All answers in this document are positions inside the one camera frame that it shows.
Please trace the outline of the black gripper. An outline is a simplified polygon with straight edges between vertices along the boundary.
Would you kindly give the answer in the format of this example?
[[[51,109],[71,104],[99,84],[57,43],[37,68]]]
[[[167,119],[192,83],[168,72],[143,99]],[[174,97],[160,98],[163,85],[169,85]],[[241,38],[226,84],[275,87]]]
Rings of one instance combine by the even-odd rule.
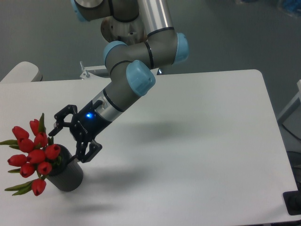
[[[103,148],[96,142],[95,137],[111,124],[111,121],[104,119],[96,108],[102,105],[101,100],[94,104],[90,101],[79,112],[76,105],[67,105],[54,115],[54,129],[48,133],[50,137],[57,135],[63,128],[70,128],[76,143],[76,153],[68,160],[71,163],[74,160],[81,163],[90,162]],[[65,122],[66,116],[72,114],[71,122]]]

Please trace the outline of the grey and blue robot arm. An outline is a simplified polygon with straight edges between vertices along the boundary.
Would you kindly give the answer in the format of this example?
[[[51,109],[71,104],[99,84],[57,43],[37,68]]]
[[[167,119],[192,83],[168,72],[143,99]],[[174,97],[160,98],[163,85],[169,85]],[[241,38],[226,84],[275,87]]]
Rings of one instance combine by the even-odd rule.
[[[114,41],[103,51],[111,82],[84,108],[68,105],[55,114],[55,136],[69,128],[76,141],[73,159],[91,161],[102,149],[95,137],[155,85],[152,69],[174,65],[189,56],[184,34],[174,30],[165,0],[74,0],[72,7],[81,21],[111,16],[132,25],[142,20],[141,40],[129,44],[119,28],[112,28]]]

